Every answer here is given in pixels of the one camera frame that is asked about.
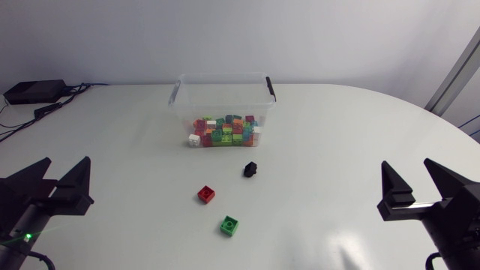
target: green lego brick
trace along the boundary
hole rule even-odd
[[[232,145],[232,135],[224,134],[222,135],[222,146],[231,146]]]
[[[226,216],[222,224],[220,225],[220,230],[229,236],[233,236],[238,227],[239,222],[237,220]]]
[[[232,135],[232,145],[233,146],[241,146],[243,141],[243,135],[241,134],[233,134]]]
[[[233,128],[231,128],[231,127],[222,128],[222,134],[230,135],[230,134],[232,134],[232,131],[233,131]]]
[[[222,140],[222,130],[212,130],[211,131],[211,141],[212,142],[221,142]]]
[[[222,125],[225,124],[225,120],[223,118],[219,118],[216,120],[217,121],[217,129],[221,129],[222,128]]]
[[[222,135],[222,142],[232,142],[232,135],[229,135],[229,134]]]

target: red lego brick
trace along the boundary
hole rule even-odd
[[[253,115],[247,115],[247,116],[245,116],[245,121],[251,123],[251,122],[255,121],[255,118],[254,118]]]
[[[212,135],[211,134],[206,134],[205,136],[202,136],[202,145],[204,147],[212,147]]]
[[[213,191],[210,187],[203,187],[199,192],[198,192],[198,197],[205,203],[209,203],[213,197],[215,197],[215,191]]]
[[[197,131],[204,131],[205,128],[206,128],[206,121],[205,120],[196,120],[196,127],[195,127],[195,130]]]

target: black power supply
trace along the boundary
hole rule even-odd
[[[10,104],[54,103],[62,96],[63,79],[19,82],[4,93]]]

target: white table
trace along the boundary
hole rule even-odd
[[[422,161],[480,181],[480,146],[402,100],[340,85],[275,85],[256,148],[188,148],[171,85],[95,87],[0,143],[2,177],[49,157],[59,179],[88,155],[94,205],[53,217],[34,251],[57,269],[422,269],[437,251],[418,221],[383,222],[380,163],[417,202],[440,195]],[[11,106],[4,124],[42,105]],[[245,164],[258,164],[243,178]],[[203,205],[197,191],[215,198]],[[239,221],[232,238],[225,215]],[[441,259],[436,269],[445,269]],[[27,259],[22,269],[43,266]]]

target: black lego piece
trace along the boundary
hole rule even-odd
[[[378,204],[384,221],[420,220],[448,269],[480,269],[480,183],[425,159],[442,200],[413,205],[410,186],[383,161],[383,198]]]
[[[243,175],[245,177],[252,177],[255,173],[257,173],[257,165],[252,161],[243,170]]]
[[[232,115],[226,115],[225,116],[225,124],[232,124],[233,121],[233,116]]]
[[[0,178],[2,270],[20,268],[53,215],[84,215],[94,202],[89,196],[90,158],[83,158],[59,181],[43,179],[50,163],[46,157]]]

